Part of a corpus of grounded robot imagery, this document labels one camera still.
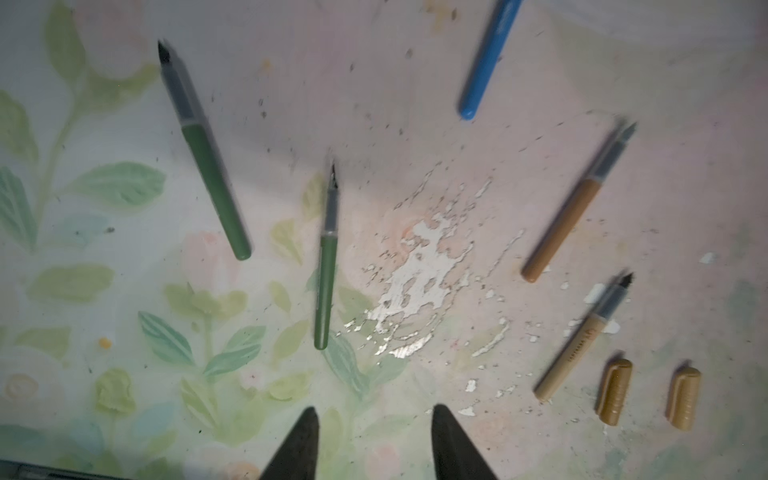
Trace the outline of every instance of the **table surface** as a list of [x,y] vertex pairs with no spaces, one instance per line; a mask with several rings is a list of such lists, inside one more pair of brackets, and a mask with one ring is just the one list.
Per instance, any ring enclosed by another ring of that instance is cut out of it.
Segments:
[[[768,13],[700,4],[524,3],[466,122],[490,0],[3,2],[0,457],[255,478],[312,405],[320,478],[434,478],[445,403],[500,478],[763,478]],[[158,38],[215,133],[247,261],[180,134]],[[617,114],[635,137],[526,283]],[[339,268],[321,353],[331,157]],[[636,280],[613,333],[540,404],[532,387],[585,296],[624,268]],[[616,352],[634,376],[607,427],[594,402]],[[680,432],[664,409],[686,360],[703,382]]]

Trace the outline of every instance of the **pink flower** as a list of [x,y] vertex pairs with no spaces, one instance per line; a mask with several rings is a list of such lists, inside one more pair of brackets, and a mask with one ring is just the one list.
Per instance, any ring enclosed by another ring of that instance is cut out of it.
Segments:
[[74,24],[93,69],[107,78],[126,78],[149,60],[141,0],[79,0]]
[[379,445],[366,455],[369,480],[390,480],[400,473],[400,454],[391,443]]
[[184,238],[181,269],[192,290],[219,296],[233,289],[240,262],[223,234],[199,232]]

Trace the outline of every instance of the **brown pen cap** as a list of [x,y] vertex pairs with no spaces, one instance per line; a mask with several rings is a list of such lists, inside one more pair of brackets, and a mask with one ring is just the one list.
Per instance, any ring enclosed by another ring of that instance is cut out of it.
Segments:
[[595,409],[604,424],[616,426],[619,423],[631,378],[632,362],[627,359],[613,360],[605,367],[598,406]]
[[667,419],[680,430],[687,431],[694,426],[699,384],[701,384],[701,372],[689,366],[678,370],[672,378],[670,397],[667,402]]

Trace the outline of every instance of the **blue pen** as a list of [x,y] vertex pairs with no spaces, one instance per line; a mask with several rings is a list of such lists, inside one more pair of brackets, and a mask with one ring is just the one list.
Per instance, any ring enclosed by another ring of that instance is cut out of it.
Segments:
[[459,113],[465,120],[473,119],[478,111],[480,100],[485,93],[485,88],[488,87],[488,81],[491,80],[498,56],[504,48],[504,42],[507,41],[509,30],[512,28],[512,23],[515,22],[521,3],[522,0],[501,0],[498,14],[488,30],[485,44],[482,47],[483,50],[480,52],[475,71],[472,72],[472,77],[469,79],[462,99]]

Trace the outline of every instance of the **tan pen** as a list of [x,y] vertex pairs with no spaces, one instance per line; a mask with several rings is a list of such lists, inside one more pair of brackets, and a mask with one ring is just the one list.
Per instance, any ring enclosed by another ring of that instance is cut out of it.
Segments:
[[603,295],[598,306],[587,316],[560,356],[549,368],[547,374],[536,385],[533,393],[540,402],[547,402],[557,392],[571,370],[592,346],[594,339],[602,333],[605,324],[611,319],[618,306],[624,301],[627,296],[627,288],[631,283],[632,274],[630,273],[618,283],[614,283]]
[[562,212],[554,219],[554,223],[549,227],[549,231],[539,244],[533,256],[528,260],[521,272],[523,278],[528,282],[538,280],[541,272],[547,268],[552,257],[557,253],[560,245],[565,241],[565,237],[574,229],[576,223],[584,214],[591,201],[597,196],[600,187],[603,186],[605,179],[611,172],[622,152],[627,146],[627,142],[635,131],[637,124],[632,124],[622,129],[620,125],[614,133],[614,138],[609,142],[600,157],[590,170],[589,174],[579,183],[571,198],[565,204]]

